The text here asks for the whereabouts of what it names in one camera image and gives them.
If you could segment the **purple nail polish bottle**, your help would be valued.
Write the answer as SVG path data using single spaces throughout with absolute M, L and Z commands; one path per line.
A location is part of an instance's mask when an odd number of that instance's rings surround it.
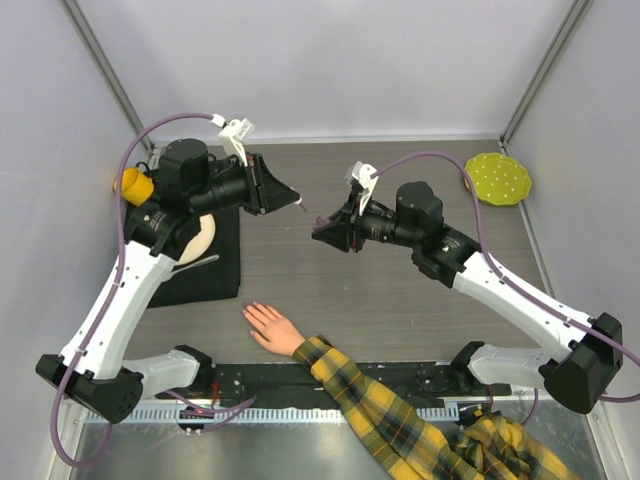
M 322 216 L 318 216 L 315 220 L 315 224 L 313 229 L 314 230 L 319 230 L 321 228 L 326 227 L 328 224 L 330 223 L 330 221 Z

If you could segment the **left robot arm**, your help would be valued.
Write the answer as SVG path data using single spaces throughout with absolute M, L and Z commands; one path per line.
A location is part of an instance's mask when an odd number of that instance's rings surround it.
M 41 378 L 111 424 L 126 419 L 142 399 L 174 389 L 200 399 L 212 389 L 213 361 L 192 347 L 124 358 L 156 290 L 200 233 L 201 217 L 237 207 L 265 215 L 301 199 L 261 155 L 218 160 L 197 139 L 171 142 L 157 167 L 142 176 L 151 189 L 129 201 L 124 252 L 99 298 L 62 352 L 45 354 L 36 365 Z

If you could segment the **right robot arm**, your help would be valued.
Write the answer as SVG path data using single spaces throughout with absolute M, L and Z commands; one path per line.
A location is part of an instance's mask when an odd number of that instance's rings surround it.
M 445 223 L 442 201 L 423 181 L 401 185 L 393 209 L 366 194 L 353 182 L 343 206 L 317 222 L 313 239 L 343 252 L 358 252 L 366 241 L 407 247 L 423 275 L 486 305 L 537 344 L 468 343 L 453 360 L 457 391 L 472 395 L 490 384 L 543 389 L 573 412 L 592 411 L 622 366 L 613 346 L 622 340 L 617 319 L 563 306 L 515 276 Z

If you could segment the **yellow plaid sleeve forearm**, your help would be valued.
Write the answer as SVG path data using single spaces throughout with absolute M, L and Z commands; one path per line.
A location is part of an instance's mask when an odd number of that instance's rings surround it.
M 577 479 L 524 427 L 499 414 L 481 416 L 450 443 L 435 425 L 387 387 L 365 377 L 356 364 L 311 337 L 293 358 L 311 372 L 335 380 L 350 374 L 356 385 L 337 402 L 362 445 L 394 479 Z

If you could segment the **mannequin hand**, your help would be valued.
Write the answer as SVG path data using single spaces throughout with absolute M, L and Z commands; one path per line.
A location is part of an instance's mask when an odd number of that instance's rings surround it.
M 243 315 L 252 326 L 252 338 L 273 354 L 291 357 L 305 342 L 294 324 L 271 305 L 250 303 Z

